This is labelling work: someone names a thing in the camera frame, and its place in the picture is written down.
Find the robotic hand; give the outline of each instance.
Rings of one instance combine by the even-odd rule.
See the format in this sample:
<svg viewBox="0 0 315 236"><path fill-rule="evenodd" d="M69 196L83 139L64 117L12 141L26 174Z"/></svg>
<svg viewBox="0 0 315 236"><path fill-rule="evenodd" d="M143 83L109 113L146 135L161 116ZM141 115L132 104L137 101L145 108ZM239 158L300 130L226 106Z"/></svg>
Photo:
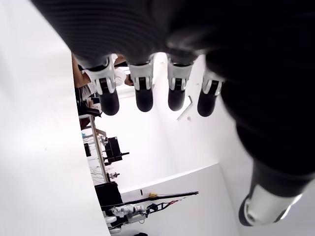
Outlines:
<svg viewBox="0 0 315 236"><path fill-rule="evenodd" d="M243 225L283 219L315 178L312 6L249 0L32 0L79 64L93 72L103 111L119 109L111 53L125 56L138 108L152 108L152 55L168 54L168 104L183 105L191 67L206 54L198 112L221 91L253 158Z"/></svg>

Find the white wall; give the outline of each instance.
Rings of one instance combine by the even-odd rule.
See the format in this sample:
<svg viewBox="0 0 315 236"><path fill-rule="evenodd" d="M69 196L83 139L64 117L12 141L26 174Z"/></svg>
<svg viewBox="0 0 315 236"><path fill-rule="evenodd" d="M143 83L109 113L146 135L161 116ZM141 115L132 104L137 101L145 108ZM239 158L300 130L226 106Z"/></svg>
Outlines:
<svg viewBox="0 0 315 236"><path fill-rule="evenodd" d="M71 54L29 1L0 1L0 235L108 236Z"/></svg>
<svg viewBox="0 0 315 236"><path fill-rule="evenodd" d="M186 90L186 95L190 95L192 98L192 105L180 120L175 120L173 111L169 109L167 104L168 80L166 63L158 75L159 78L154 88L154 101L161 120L163 133L171 144L179 172L217 163L215 152L210 148L208 138L214 135L214 132L217 133L217 131L209 129L205 122L207 119L211 119L211 122L216 121L212 118L203 118L197 112L203 71L203 56L201 56L192 68Z"/></svg>
<svg viewBox="0 0 315 236"><path fill-rule="evenodd" d="M141 188L144 195L199 191L167 209L153 213L144 224L122 226L119 236L143 232L149 236L238 236L232 205L218 164ZM122 194L123 201L141 199L140 190ZM156 201L169 202L170 199Z"/></svg>
<svg viewBox="0 0 315 236"><path fill-rule="evenodd" d="M109 171L121 174L115 179L119 189L178 172L156 108L143 113L137 108L134 92L130 95L120 98L120 109L115 116L95 119L96 127L106 131L108 137L117 136L121 152L130 152L122 161L114 162Z"/></svg>

